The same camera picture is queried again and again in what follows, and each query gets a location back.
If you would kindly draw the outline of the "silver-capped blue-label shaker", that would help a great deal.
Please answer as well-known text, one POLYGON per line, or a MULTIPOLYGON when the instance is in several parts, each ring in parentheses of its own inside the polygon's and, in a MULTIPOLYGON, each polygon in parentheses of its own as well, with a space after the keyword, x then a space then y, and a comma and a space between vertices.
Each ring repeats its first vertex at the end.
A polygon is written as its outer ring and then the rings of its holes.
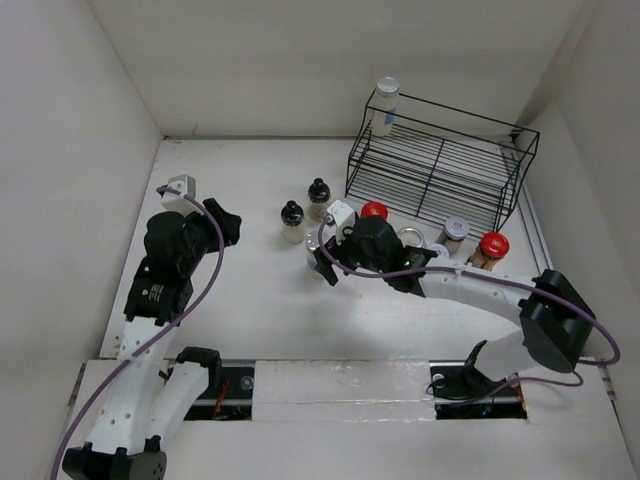
POLYGON ((318 232, 312 231, 305 238, 307 269, 309 273, 315 277, 321 278, 322 275, 318 270, 318 263, 315 258, 315 252, 319 249, 318 232))
POLYGON ((380 78, 371 100, 371 131, 378 137, 391 133, 400 93, 399 81, 393 77, 380 78))

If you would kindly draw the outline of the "red-capped dark sauce bottle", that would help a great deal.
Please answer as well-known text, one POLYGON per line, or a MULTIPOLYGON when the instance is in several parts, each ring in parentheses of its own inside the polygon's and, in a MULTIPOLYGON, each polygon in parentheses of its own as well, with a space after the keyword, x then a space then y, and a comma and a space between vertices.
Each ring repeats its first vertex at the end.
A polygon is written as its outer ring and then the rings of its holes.
POLYGON ((360 213, 360 216, 362 218, 380 217, 384 220, 388 219, 388 215, 389 215, 388 208, 384 204, 377 201, 366 202, 362 206, 361 213, 360 213))

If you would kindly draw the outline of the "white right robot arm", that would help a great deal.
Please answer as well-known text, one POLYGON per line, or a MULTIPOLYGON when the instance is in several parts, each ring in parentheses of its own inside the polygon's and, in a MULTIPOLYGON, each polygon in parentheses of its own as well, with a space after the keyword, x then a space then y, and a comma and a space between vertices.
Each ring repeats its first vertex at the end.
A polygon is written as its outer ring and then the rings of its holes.
POLYGON ((474 345, 463 364, 431 384, 434 395, 469 402, 512 385, 521 372, 541 366, 573 374, 595 316, 561 273, 545 270, 513 280, 405 246, 376 216, 325 220, 316 235, 317 269, 330 285, 336 273, 380 279, 399 293, 441 299, 501 317, 514 332, 474 345))

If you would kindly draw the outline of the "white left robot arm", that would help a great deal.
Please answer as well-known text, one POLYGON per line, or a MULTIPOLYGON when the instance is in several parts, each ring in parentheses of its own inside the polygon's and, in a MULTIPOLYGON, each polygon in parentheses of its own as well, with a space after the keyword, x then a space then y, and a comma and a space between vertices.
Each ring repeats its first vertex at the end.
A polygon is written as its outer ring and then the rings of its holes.
POLYGON ((145 255, 124 308, 118 364, 89 396, 57 450, 50 476, 72 479, 161 479, 166 448, 191 404, 222 387, 220 354, 187 347, 161 371, 180 324, 206 298, 191 277, 202 258, 224 257, 240 238, 241 218, 208 198, 178 194, 184 214, 168 210, 146 225, 145 255))

